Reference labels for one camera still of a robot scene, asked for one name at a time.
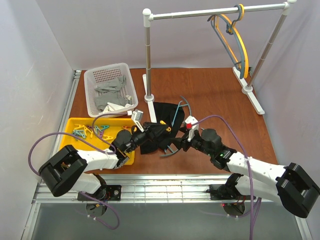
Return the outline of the teal plastic hanger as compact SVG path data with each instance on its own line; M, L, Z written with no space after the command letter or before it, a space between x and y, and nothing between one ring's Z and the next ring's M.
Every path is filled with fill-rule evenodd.
M172 119L172 122L171 122L171 126L173 127L174 124L175 124L175 120L176 120L176 117L177 117L177 114L178 114L178 111L180 108L183 108L183 107L188 107L188 111L189 111L189 114L192 115L192 110L191 110L191 106L189 104L189 102L186 100L186 98L184 98L182 95L180 96L181 97L181 101L179 101L179 103L177 104L177 108L175 110L175 113L174 113L174 116L173 116L173 119ZM173 156L175 155L176 153L178 152L178 150L173 150L169 145L167 146L167 149L164 150L164 154L160 155L161 158L166 158L166 157L170 157L170 156Z

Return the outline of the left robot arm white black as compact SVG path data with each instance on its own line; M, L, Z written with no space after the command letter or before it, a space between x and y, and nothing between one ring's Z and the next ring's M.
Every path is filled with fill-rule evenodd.
M100 201L109 200L111 190L106 181L93 170L119 169L129 154L145 142L157 141L171 131L168 124L145 122L119 131L105 150L79 150L66 145L39 168L39 175L54 197L70 190L84 192Z

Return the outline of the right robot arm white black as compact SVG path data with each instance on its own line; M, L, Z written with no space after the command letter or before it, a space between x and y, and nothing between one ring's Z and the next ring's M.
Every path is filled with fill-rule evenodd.
M231 174L215 191L223 199L253 195L282 204L291 214L305 219L320 196L319 186L299 164L278 165L245 157L224 145L212 128L186 132L172 142L178 149L193 148L209 156L216 168Z

